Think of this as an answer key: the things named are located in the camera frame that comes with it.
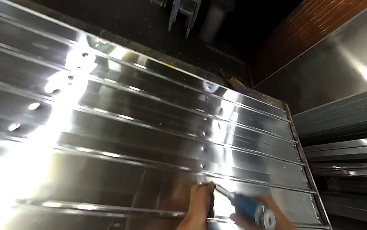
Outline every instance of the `metal strip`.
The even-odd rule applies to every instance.
[[[66,69],[65,66],[60,66],[60,65],[58,65],[56,63],[51,63],[51,62],[46,61],[46,60],[40,60],[40,59],[38,59],[36,57],[22,54],[22,53],[20,53],[19,50],[16,50],[13,47],[8,47],[8,46],[6,46],[4,44],[1,44],[1,43],[0,43],[0,52],[6,53],[6,54],[9,54],[9,55],[13,55],[15,57],[18,57],[18,58],[21,58],[21,59],[24,59],[24,60],[27,60],[27,61],[31,61],[31,62],[34,62],[36,64],[40,64],[40,65],[43,65],[43,66],[46,66],[46,67],[49,67],[49,68],[53,68],[53,69],[56,69],[56,70],[59,70],[59,71],[69,72],[69,75],[72,75],[72,71]],[[205,112],[202,113],[202,112],[199,112],[199,111],[196,111],[196,110],[192,110],[192,109],[189,109],[189,108],[180,106],[178,104],[167,102],[167,101],[165,101],[165,100],[163,100],[161,98],[152,96],[152,95],[147,94],[145,92],[140,92],[140,91],[131,89],[131,86],[128,86],[128,85],[125,85],[125,84],[122,84],[122,83],[119,83],[119,82],[115,82],[115,81],[112,81],[112,80],[109,80],[109,79],[102,79],[100,77],[93,76],[91,74],[88,74],[86,76],[88,76],[88,79],[89,80],[94,81],[94,82],[97,82],[97,83],[100,83],[100,84],[104,84],[106,86],[117,88],[117,89],[120,89],[120,90],[123,90],[123,91],[128,91],[128,92],[131,92],[131,93],[134,93],[134,94],[138,94],[140,96],[144,96],[144,97],[147,97],[147,98],[156,100],[158,102],[162,102],[162,103],[168,104],[170,106],[174,106],[174,107],[177,107],[177,108],[185,109],[186,111],[194,112],[194,113],[199,114],[199,115],[207,116],[207,117],[210,117],[210,118],[213,118],[213,119],[219,119],[219,120],[226,121],[226,122],[232,122],[230,120],[222,119],[222,118],[219,118],[217,116],[213,116],[213,115],[208,114],[208,113],[205,113]],[[235,122],[235,124],[237,126],[239,126],[239,127],[246,128],[248,130],[255,131],[255,132],[258,132],[258,133],[262,133],[262,134],[265,134],[265,135],[269,135],[271,137],[274,137],[274,138],[277,138],[277,139],[281,139],[281,140],[284,140],[284,141],[287,141],[287,142],[292,142],[292,143],[295,143],[296,142],[296,141],[294,141],[292,139],[286,139],[286,138],[281,137],[281,136],[279,136],[277,134],[270,133],[268,131],[264,131],[264,130],[261,130],[261,129],[258,129],[258,128],[250,127],[250,126],[247,126],[247,125],[238,123],[238,122]]]
[[[154,210],[146,208],[107,206],[93,203],[77,203],[64,201],[35,201],[31,199],[16,200],[12,204],[12,208],[31,209],[40,211],[60,212],[65,214],[77,214],[99,217],[128,217],[134,214],[152,214],[159,218],[183,218],[186,212],[174,212],[166,210]],[[207,218],[208,222],[234,223],[228,217],[215,216]],[[314,229],[331,229],[329,226],[321,226],[318,224],[293,223],[294,227],[314,228]]]
[[[0,139],[12,140],[15,142],[25,142],[26,140],[26,138],[12,137],[4,133],[0,133]],[[97,149],[88,149],[85,147],[72,146],[69,144],[66,144],[66,145],[56,144],[53,146],[53,148],[64,151],[64,152],[60,152],[60,154],[78,155],[78,156],[84,156],[88,158],[108,160],[108,161],[113,161],[113,162],[118,162],[118,163],[123,163],[123,164],[128,164],[128,165],[137,165],[137,166],[159,169],[159,170],[189,171],[192,173],[211,176],[214,178],[229,179],[229,180],[233,180],[237,182],[248,183],[248,184],[253,184],[253,185],[258,185],[258,186],[263,186],[263,187],[272,187],[272,188],[278,188],[278,189],[289,190],[289,191],[316,194],[316,192],[312,190],[300,189],[300,188],[283,186],[283,185],[275,185],[275,184],[260,181],[260,180],[239,178],[236,176],[219,174],[219,173],[215,173],[212,171],[198,170],[198,169],[194,169],[190,167],[173,165],[169,163],[163,163],[163,162],[148,160],[148,159],[143,159],[143,158],[131,157],[128,155],[116,154],[116,153],[101,151]]]
[[[296,140],[298,142],[296,145],[297,145],[298,154],[300,155],[300,160],[306,165],[304,167],[304,171],[306,173],[308,182],[310,184],[311,189],[313,189],[317,193],[316,195],[314,195],[314,198],[316,200],[316,203],[319,204],[319,213],[320,213],[320,216],[321,216],[321,220],[323,222],[325,222],[324,225],[326,227],[329,227],[329,229],[333,230],[333,228],[331,226],[331,222],[330,222],[330,220],[328,218],[328,215],[325,211],[324,203],[322,202],[322,199],[319,196],[319,192],[318,192],[317,186],[315,185],[313,174],[311,173],[311,170],[309,168],[307,158],[304,154],[303,147],[301,146],[300,139],[298,138],[297,130],[295,129],[295,126],[294,126],[293,118],[291,117],[290,108],[288,107],[287,104],[286,104],[286,111],[287,111],[287,117],[290,120],[290,127],[291,127],[291,132],[293,134],[294,140]]]
[[[13,87],[13,86],[10,86],[8,84],[1,83],[1,82],[0,82],[0,90],[5,91],[5,92],[14,93],[14,94],[17,94],[17,95],[20,95],[20,96],[23,96],[23,97],[36,99],[36,100],[39,100],[39,101],[42,101],[42,102],[45,102],[45,103],[49,103],[49,104],[54,102],[53,98],[51,98],[51,97],[47,97],[47,96],[39,95],[39,94],[36,94],[36,93],[33,93],[33,92],[18,89],[16,87]],[[169,130],[164,130],[164,129],[152,126],[151,124],[146,124],[146,123],[143,123],[142,121],[135,120],[134,118],[125,118],[125,116],[123,116],[123,115],[115,114],[115,113],[104,111],[104,110],[97,111],[94,108],[89,108],[87,106],[76,106],[72,109],[76,110],[76,111],[80,111],[80,112],[89,113],[89,114],[92,114],[92,115],[97,115],[97,116],[104,117],[104,118],[118,120],[118,121],[128,123],[128,124],[137,125],[137,126],[144,127],[144,128],[150,128],[150,129],[153,129],[153,130],[161,131],[161,132],[168,133],[168,134],[171,134],[171,135],[176,135],[176,136],[186,138],[186,139],[194,139],[196,141],[203,142],[203,143],[216,144],[216,145],[224,146],[224,147],[227,147],[227,148],[230,148],[230,149],[233,149],[233,150],[242,151],[242,152],[253,154],[253,155],[259,155],[259,156],[262,156],[262,157],[268,157],[268,158],[272,158],[272,159],[276,159],[276,160],[281,160],[281,161],[293,163],[293,164],[296,164],[296,165],[304,165],[301,162],[294,162],[294,161],[291,161],[291,160],[281,159],[281,158],[272,156],[270,154],[255,151],[255,150],[252,150],[252,149],[243,149],[243,148],[240,148],[240,147],[233,146],[231,144],[218,143],[218,142],[211,141],[209,139],[194,137],[193,135],[188,135],[186,133],[176,133],[176,132],[172,132],[172,131],[169,131]]]

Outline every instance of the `blue angle grinder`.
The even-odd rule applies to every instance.
[[[246,217],[248,221],[263,230],[274,230],[276,228],[274,212],[262,202],[252,197],[227,191],[220,185],[216,185],[216,190],[230,200],[230,203],[236,208],[236,214]]]

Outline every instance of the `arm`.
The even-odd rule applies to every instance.
[[[176,230],[206,230],[213,190],[214,183],[192,186],[189,210]]]

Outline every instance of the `metal rib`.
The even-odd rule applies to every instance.
[[[0,133],[0,139],[12,140],[15,142],[25,142],[26,140],[26,138],[12,137],[12,136],[6,135],[5,133]],[[53,146],[53,148],[57,150],[65,151],[65,152],[60,152],[60,154],[78,155],[78,156],[83,156],[83,157],[88,157],[88,158],[108,160],[108,161],[113,161],[113,162],[118,162],[118,163],[123,163],[123,164],[128,164],[128,165],[137,165],[137,166],[159,169],[159,170],[189,171],[192,173],[206,175],[206,176],[210,176],[213,178],[229,179],[229,180],[233,180],[237,182],[253,184],[253,185],[258,185],[258,186],[272,187],[272,188],[278,188],[278,189],[289,190],[289,191],[303,192],[303,193],[308,193],[308,194],[317,194],[315,191],[312,191],[312,190],[300,189],[300,188],[283,186],[283,185],[275,185],[275,184],[268,183],[265,181],[260,181],[260,180],[252,180],[252,179],[245,179],[245,178],[240,178],[236,176],[229,176],[229,175],[219,174],[219,173],[212,172],[212,171],[198,170],[198,169],[194,169],[190,167],[163,163],[163,162],[159,162],[155,160],[137,158],[137,157],[132,157],[132,156],[123,155],[123,154],[115,154],[112,152],[101,151],[97,149],[89,149],[85,147],[72,146],[69,144],[66,144],[66,145],[56,144]]]
[[[300,139],[298,138],[297,130],[295,129],[295,126],[294,126],[294,123],[293,123],[293,118],[291,117],[291,111],[290,111],[290,108],[288,107],[288,105],[286,105],[286,110],[287,110],[287,116],[291,121],[292,134],[294,136],[294,139],[296,141],[298,141],[298,143],[297,143],[298,154],[300,155],[301,161],[306,165],[306,166],[304,166],[304,171],[307,175],[308,182],[310,184],[310,187],[316,192],[316,195],[314,195],[314,198],[315,198],[316,202],[319,204],[319,213],[320,213],[320,216],[321,216],[322,221],[323,221],[322,223],[324,223],[325,226],[329,227],[332,230],[333,228],[331,226],[331,222],[328,218],[327,212],[325,211],[324,203],[321,199],[321,196],[319,196],[317,185],[315,184],[313,174],[311,173],[311,170],[308,166],[308,161],[307,161],[307,158],[304,154],[303,147],[301,146]]]
[[[20,96],[23,96],[23,97],[28,97],[28,98],[31,98],[31,99],[35,99],[35,100],[38,100],[38,101],[42,101],[42,102],[49,103],[49,104],[55,102],[55,100],[52,97],[43,96],[43,95],[40,95],[40,94],[37,94],[37,93],[33,93],[33,92],[25,91],[25,90],[22,90],[22,89],[18,89],[16,87],[10,86],[10,85],[8,85],[6,83],[2,83],[2,82],[0,82],[0,90],[5,91],[5,92],[9,92],[9,93],[13,93],[13,94],[17,94],[17,95],[20,95]],[[259,151],[256,151],[256,150],[244,149],[244,148],[233,146],[231,144],[218,143],[218,142],[211,141],[209,139],[189,135],[187,133],[176,133],[175,131],[161,129],[161,128],[158,128],[158,127],[156,127],[152,124],[146,124],[144,121],[140,121],[140,120],[137,120],[137,119],[134,119],[134,118],[125,118],[125,116],[123,116],[123,115],[108,112],[108,111],[104,111],[104,110],[97,111],[97,110],[94,110],[94,108],[90,108],[90,107],[87,107],[87,106],[80,106],[80,105],[78,105],[74,108],[71,108],[71,109],[76,110],[76,111],[80,111],[80,112],[89,113],[89,114],[92,114],[92,115],[97,115],[97,116],[104,117],[104,118],[109,118],[109,119],[121,121],[121,122],[124,122],[124,123],[132,124],[132,125],[136,125],[136,126],[140,126],[140,127],[144,127],[144,128],[150,128],[150,129],[153,129],[153,130],[156,130],[156,131],[168,133],[168,134],[171,134],[171,135],[176,135],[176,136],[186,138],[186,139],[196,140],[196,141],[203,142],[203,143],[211,143],[211,144],[220,145],[220,146],[223,146],[223,147],[226,147],[226,148],[229,148],[229,149],[242,151],[242,152],[245,152],[245,153],[248,153],[248,154],[258,155],[258,156],[262,156],[262,157],[268,157],[268,158],[281,160],[281,161],[289,162],[289,163],[296,164],[296,165],[304,165],[301,162],[294,162],[294,161],[291,161],[291,160],[278,158],[278,157],[275,157],[275,156],[272,156],[272,155],[269,155],[269,154],[266,154],[266,153],[263,153],[263,152],[259,152]]]
[[[97,38],[97,36],[95,36],[94,34],[90,34],[90,33],[88,33],[88,32],[85,32],[85,31],[80,30],[80,29],[78,29],[78,28],[75,28],[75,27],[73,27],[73,26],[70,26],[70,25],[65,24],[65,23],[62,23],[62,22],[60,22],[60,21],[58,21],[58,20],[55,20],[55,19],[53,19],[53,18],[49,18],[49,17],[47,17],[47,16],[45,16],[45,15],[43,15],[43,14],[41,14],[41,13],[38,13],[38,12],[32,11],[32,10],[30,10],[30,9],[28,9],[28,8],[25,8],[25,7],[22,7],[22,6],[20,6],[20,5],[16,4],[16,3],[12,3],[12,2],[10,2],[10,1],[6,1],[6,0],[0,0],[0,2],[2,2],[2,3],[6,3],[6,4],[11,5],[11,6],[15,7],[15,8],[18,8],[18,9],[20,9],[20,10],[22,10],[22,11],[25,11],[25,12],[27,12],[27,13],[33,14],[33,15],[38,16],[38,17],[40,17],[40,18],[43,18],[43,19],[45,19],[45,20],[48,20],[48,21],[54,22],[54,23],[56,23],[56,24],[59,24],[59,25],[61,25],[61,26],[66,27],[66,28],[72,29],[72,30],[74,30],[74,31],[77,31],[77,32],[80,32],[80,33],[84,33],[84,34],[87,34],[87,35],[89,35],[89,36],[93,36],[93,37],[96,37],[96,38]],[[54,37],[56,37],[56,38],[58,38],[58,39],[62,38],[62,37],[60,37],[60,36],[52,35],[52,34],[50,34],[50,36],[54,36]],[[151,58],[151,57],[149,57],[149,56],[146,56],[146,55],[143,55],[143,56],[147,57],[148,59],[150,59],[150,60],[152,60],[152,61],[155,61],[155,62],[157,62],[157,63],[160,63],[160,64],[162,64],[162,65],[165,65],[165,66],[168,66],[168,67],[170,67],[170,66],[171,66],[171,65],[169,65],[169,64],[167,64],[167,63],[164,63],[164,62],[162,62],[162,61],[156,60],[156,59]],[[185,73],[185,74],[187,74],[187,75],[190,75],[190,76],[195,77],[195,78],[197,78],[197,79],[200,79],[200,80],[202,80],[202,81],[207,81],[208,83],[215,84],[214,82],[211,82],[211,81],[209,81],[209,80],[206,80],[206,79],[204,79],[204,78],[201,78],[201,77],[199,77],[199,76],[197,76],[197,75],[195,75],[195,74],[192,74],[192,73],[190,73],[190,72],[187,72],[187,71],[185,71],[185,70],[181,70],[180,68],[177,68],[177,67],[175,67],[175,66],[172,66],[172,67],[173,67],[173,69],[174,69],[174,70],[180,71],[180,72],[182,72],[182,73]],[[228,90],[229,90],[229,88],[227,88],[226,86],[220,86],[220,87],[222,87],[222,88],[224,88],[224,89],[228,89]],[[286,111],[285,111],[285,110],[283,110],[283,109],[281,109],[281,108],[275,107],[275,106],[273,106],[273,105],[271,105],[271,104],[268,104],[268,103],[266,103],[266,102],[259,101],[259,100],[257,100],[256,98],[250,97],[250,96],[245,95],[245,94],[242,94],[242,93],[240,93],[240,92],[237,92],[237,93],[241,94],[243,97],[250,98],[250,99],[252,99],[252,100],[254,100],[254,101],[257,101],[257,102],[259,102],[259,103],[263,103],[263,104],[265,104],[265,105],[268,105],[268,106],[270,106],[270,107],[273,107],[273,108],[275,108],[275,109],[278,109],[278,110],[283,111],[283,112],[285,112],[285,113],[286,113]],[[282,117],[279,117],[279,116],[276,116],[276,115],[273,115],[273,114],[270,114],[270,113],[267,113],[267,115],[275,116],[275,117],[278,117],[279,119],[282,119],[282,120],[284,120],[284,121],[290,122],[290,120],[288,120],[287,118],[282,118]]]
[[[28,56],[28,55],[22,54],[22,53],[20,53],[20,50],[16,50],[13,47],[8,47],[8,46],[6,46],[4,44],[1,44],[1,43],[0,43],[0,52],[7,53],[9,55],[13,55],[13,56],[16,56],[18,58],[21,58],[21,59],[24,59],[24,60],[28,60],[28,61],[34,62],[36,64],[40,64],[40,65],[43,65],[43,66],[47,66],[49,68],[53,68],[53,69],[56,69],[56,70],[59,70],[59,71],[68,72],[69,75],[71,75],[71,73],[72,73],[72,71],[66,69],[65,66],[60,66],[60,65],[58,65],[56,63],[49,63],[49,61],[40,60],[40,59],[38,59],[36,57],[32,57],[32,56]],[[213,116],[213,115],[207,114],[205,112],[199,112],[199,111],[196,111],[196,110],[193,110],[193,109],[188,109],[186,107],[180,106],[178,104],[167,102],[167,101],[165,101],[165,100],[163,100],[161,98],[152,96],[152,95],[147,94],[145,92],[140,92],[140,91],[137,91],[137,90],[133,90],[128,85],[125,85],[125,84],[122,84],[122,83],[119,83],[119,82],[116,82],[116,81],[112,81],[110,79],[103,79],[103,78],[100,78],[100,77],[97,77],[97,76],[93,76],[91,74],[87,74],[86,76],[88,76],[88,79],[91,80],[91,81],[94,81],[94,82],[97,82],[97,83],[100,83],[100,84],[104,84],[104,85],[109,86],[109,87],[112,87],[112,88],[117,88],[117,89],[120,89],[120,90],[123,90],[123,91],[128,91],[128,92],[131,92],[131,93],[134,93],[134,94],[137,94],[137,95],[140,95],[140,96],[149,98],[149,99],[153,99],[153,100],[156,100],[158,102],[162,102],[162,103],[168,104],[170,106],[174,106],[174,107],[177,107],[177,108],[185,109],[186,111],[193,112],[193,113],[196,113],[196,114],[199,114],[199,115],[203,115],[203,116],[206,116],[206,117],[209,117],[209,118],[218,119],[218,120],[222,120],[222,121],[226,121],[226,122],[232,122],[230,120],[222,119],[222,118],[219,118],[217,116]],[[241,124],[239,122],[234,122],[234,123],[237,126],[239,126],[239,127],[246,128],[246,129],[251,130],[251,131],[254,131],[254,132],[265,134],[265,135],[268,135],[268,136],[271,136],[271,137],[274,137],[274,138],[277,138],[277,139],[281,139],[283,141],[287,141],[287,142],[291,142],[291,143],[296,143],[296,141],[294,141],[294,140],[286,139],[286,138],[284,138],[282,136],[279,136],[279,135],[274,134],[274,133],[270,133],[268,131],[264,131],[264,130],[261,130],[261,129],[258,129],[258,128],[250,127],[250,126]]]
[[[78,214],[99,217],[128,217],[134,214],[152,214],[159,218],[183,218],[186,212],[174,212],[166,210],[156,210],[147,208],[123,207],[123,206],[108,206],[93,203],[77,203],[65,201],[35,201],[31,199],[16,200],[12,204],[13,208],[31,209],[39,211],[60,212],[65,214]],[[215,216],[207,218],[208,222],[223,222],[234,223],[229,217]],[[293,223],[294,227],[299,228],[315,228],[315,229],[330,229],[329,226],[319,224]]]
[[[39,34],[39,35],[44,36],[44,37],[47,37],[47,38],[49,38],[49,39],[56,40],[56,41],[61,42],[61,43],[63,43],[63,44],[67,44],[67,45],[70,45],[70,46],[74,46],[74,45],[78,44],[78,42],[76,42],[76,41],[72,41],[72,40],[69,40],[69,39],[62,38],[62,37],[57,36],[57,35],[48,34],[48,33],[46,33],[46,32],[42,32],[42,31],[39,31],[39,30],[37,30],[37,29],[33,29],[33,28],[30,28],[30,27],[26,27],[26,26],[23,26],[23,25],[21,25],[21,24],[14,23],[14,22],[12,22],[11,20],[3,20],[3,19],[1,19],[1,18],[0,18],[0,20],[4,21],[4,22],[6,22],[6,23],[12,24],[12,25],[14,25],[14,26],[20,27],[20,28],[22,28],[22,29],[26,29],[26,30],[28,30],[28,31],[30,31],[30,32],[33,32],[33,33],[35,33],[35,34]],[[161,78],[161,79],[163,79],[163,80],[166,80],[166,81],[172,82],[172,83],[174,83],[174,84],[177,84],[177,85],[183,86],[183,87],[185,87],[185,88],[188,88],[188,89],[191,89],[191,90],[194,90],[194,91],[200,92],[200,93],[202,93],[202,94],[205,94],[205,95],[208,95],[208,96],[211,96],[211,97],[219,98],[220,100],[223,100],[223,101],[232,102],[232,103],[236,104],[237,106],[240,106],[240,107],[246,108],[246,109],[251,110],[251,111],[253,111],[253,112],[257,112],[257,113],[263,114],[263,115],[265,115],[265,116],[269,116],[269,117],[273,117],[273,118],[276,118],[276,119],[280,119],[280,120],[283,120],[284,122],[288,122],[288,123],[290,122],[288,119],[285,119],[285,118],[279,117],[279,116],[277,116],[277,115],[274,115],[274,114],[271,114],[271,113],[268,113],[268,112],[265,112],[265,111],[262,111],[262,110],[259,110],[259,109],[255,109],[255,108],[253,108],[253,107],[247,106],[247,105],[242,104],[242,103],[240,103],[240,102],[227,100],[227,99],[225,99],[224,97],[217,96],[217,95],[215,95],[215,94],[211,94],[211,93],[208,93],[208,92],[206,92],[206,91],[199,90],[199,89],[197,89],[197,88],[194,88],[194,87],[192,87],[192,86],[189,86],[189,85],[186,85],[186,84],[180,83],[180,82],[178,82],[178,81],[174,81],[174,80],[172,80],[172,79],[170,79],[170,78],[168,78],[168,77],[165,77],[165,76],[163,76],[163,75],[160,75],[160,74],[158,74],[158,73],[155,73],[155,72],[153,72],[153,71],[150,71],[150,69],[144,69],[144,68],[142,68],[142,67],[140,67],[140,66],[137,66],[137,65],[135,65],[133,62],[129,62],[129,61],[124,61],[124,60],[116,59],[116,58],[114,58],[114,57],[109,56],[108,54],[105,54],[105,53],[103,53],[103,52],[101,52],[101,51],[95,50],[95,49],[93,49],[93,48],[91,48],[91,47],[87,47],[86,49],[88,49],[89,51],[92,51],[92,53],[94,53],[95,55],[98,55],[98,56],[104,57],[104,58],[106,58],[106,59],[108,59],[108,60],[112,60],[112,61],[117,62],[117,63],[122,64],[122,65],[126,65],[126,66],[128,66],[128,67],[134,68],[134,69],[139,70],[139,71],[142,71],[142,72],[144,72],[144,73],[151,74],[151,75],[153,75],[153,76],[159,77],[159,78]]]

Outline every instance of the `stainless steel panel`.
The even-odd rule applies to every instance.
[[[310,162],[324,160],[367,160],[367,138],[346,142],[321,144],[304,148]]]
[[[319,144],[304,147],[304,152],[315,152],[315,151],[325,151],[333,149],[345,149],[345,148],[355,148],[355,147],[367,147],[367,138],[356,139],[344,142],[335,142],[329,144]]]
[[[123,69],[133,68],[142,73],[147,73],[154,77],[160,78],[158,79],[158,81],[164,82],[163,84],[168,84],[165,81],[169,81],[169,82],[174,83],[174,84],[170,84],[169,86],[173,86],[173,87],[183,86],[187,88],[188,91],[193,90],[193,91],[202,92],[205,94],[205,97],[208,97],[210,95],[211,96],[210,100],[219,98],[225,101],[232,102],[238,106],[243,106],[244,108],[252,109],[255,112],[261,112],[264,114],[273,115],[281,119],[286,119],[286,113],[282,109],[279,109],[277,107],[271,106],[266,103],[263,103],[252,97],[242,95],[238,92],[229,90],[223,86],[217,85],[210,81],[205,81],[204,79],[201,79],[198,76],[189,77],[193,75],[191,75],[188,72],[177,70],[176,68],[173,68],[173,67],[171,68],[167,64],[162,65],[162,63],[158,60],[154,60],[154,59],[151,59],[150,57],[141,55],[131,50],[127,50],[119,45],[110,43],[109,41],[104,41],[102,39],[99,39],[95,36],[91,36],[89,34],[85,34],[85,33],[77,34],[77,39],[74,39],[74,35],[70,37],[59,36],[57,33],[57,30],[60,31],[64,29],[65,31],[67,31],[68,28],[60,27],[57,29],[56,28],[51,29],[51,28],[46,28],[43,26],[41,27],[34,22],[29,22],[28,15],[24,16],[25,20],[22,20],[21,19],[21,17],[23,17],[22,12],[17,17],[16,15],[17,11],[18,9],[9,7],[6,4],[3,5],[3,8],[2,8],[3,13],[0,12],[0,27],[2,28],[9,27],[9,26],[15,27],[14,30],[17,31],[16,33],[22,34],[23,36],[28,35],[27,38],[29,39],[29,42],[33,44],[33,46],[29,47],[29,46],[17,43],[14,39],[7,39],[7,37],[5,39],[0,38],[3,40],[2,43],[5,45],[15,47],[23,52],[28,52],[29,54],[43,57],[46,60],[52,60],[54,58],[61,59],[61,62],[57,60],[55,62],[59,64],[65,63],[64,62],[65,59],[64,60],[62,59],[66,55],[64,56],[58,55],[59,53],[62,52],[61,49],[63,48],[63,46],[77,47],[79,49],[80,49],[80,46],[82,46],[83,52],[87,52],[89,55],[93,54],[93,55],[98,55],[102,57],[103,59],[101,61],[105,62],[104,63],[105,66],[103,66],[103,68],[107,69],[107,71],[108,71],[108,68],[110,68],[110,66],[113,67],[112,71],[117,71],[114,69],[119,69],[119,68],[123,68]],[[12,15],[16,18],[15,22],[12,22],[6,19]],[[41,20],[41,18],[35,18],[34,16],[31,18],[32,19],[34,18],[38,21]],[[44,51],[43,47],[46,47],[46,46],[49,47],[49,50],[56,52],[54,54],[55,55],[54,57],[49,56],[49,53]],[[66,65],[66,67],[74,68],[76,66]]]
[[[255,89],[289,104],[303,146],[367,138],[367,9]]]
[[[348,217],[367,222],[367,139],[306,147],[307,159],[321,190],[324,206],[336,215],[334,226]]]
[[[352,177],[334,176],[334,178],[327,178],[326,183],[329,191],[355,193],[367,195],[367,180],[353,180]]]
[[[314,174],[327,177],[367,177],[367,163],[314,163],[310,166]]]
[[[215,181],[329,228],[284,110],[23,10],[0,1],[0,227],[171,229]]]
[[[294,115],[367,91],[367,9],[255,89]]]
[[[367,196],[321,194],[326,210],[330,214],[367,221]]]

